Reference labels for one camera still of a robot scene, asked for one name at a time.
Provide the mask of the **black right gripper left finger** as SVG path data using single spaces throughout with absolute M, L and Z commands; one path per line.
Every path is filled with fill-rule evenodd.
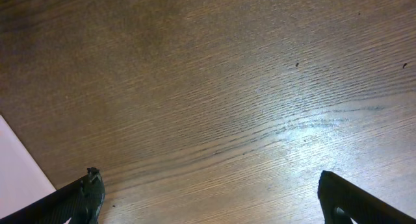
M 105 200 L 99 169 L 1 219 L 1 224 L 97 224 Z

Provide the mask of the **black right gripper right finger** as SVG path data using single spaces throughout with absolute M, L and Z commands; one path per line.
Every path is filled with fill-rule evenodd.
M 317 195 L 325 224 L 415 224 L 415 218 L 331 171 L 321 173 Z

